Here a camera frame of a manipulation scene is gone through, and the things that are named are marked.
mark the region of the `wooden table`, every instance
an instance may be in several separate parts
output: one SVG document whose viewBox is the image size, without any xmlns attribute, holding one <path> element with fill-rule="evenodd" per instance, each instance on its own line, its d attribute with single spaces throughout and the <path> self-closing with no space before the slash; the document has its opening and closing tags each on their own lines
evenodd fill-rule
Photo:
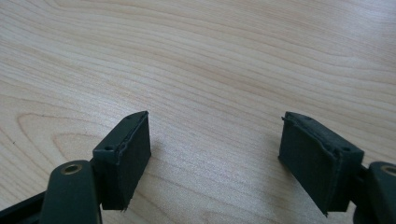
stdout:
<svg viewBox="0 0 396 224">
<path fill-rule="evenodd" d="M 0 209 L 128 114 L 152 158 L 105 223 L 352 223 L 277 159 L 285 111 L 396 162 L 396 2 L 2 1 Z"/>
</svg>

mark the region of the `black plastic bracket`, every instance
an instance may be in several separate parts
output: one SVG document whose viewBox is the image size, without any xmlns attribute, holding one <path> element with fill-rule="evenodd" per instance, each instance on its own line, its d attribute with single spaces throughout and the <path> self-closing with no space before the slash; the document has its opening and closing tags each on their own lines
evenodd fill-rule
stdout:
<svg viewBox="0 0 396 224">
<path fill-rule="evenodd" d="M 46 192 L 0 212 L 0 223 L 102 223 L 104 209 L 124 210 L 148 162 L 149 113 L 125 117 L 93 150 L 91 161 L 54 169 Z"/>
<path fill-rule="evenodd" d="M 320 211 L 357 205 L 355 223 L 396 223 L 396 165 L 361 166 L 364 152 L 307 116 L 286 112 L 279 159 Z"/>
</svg>

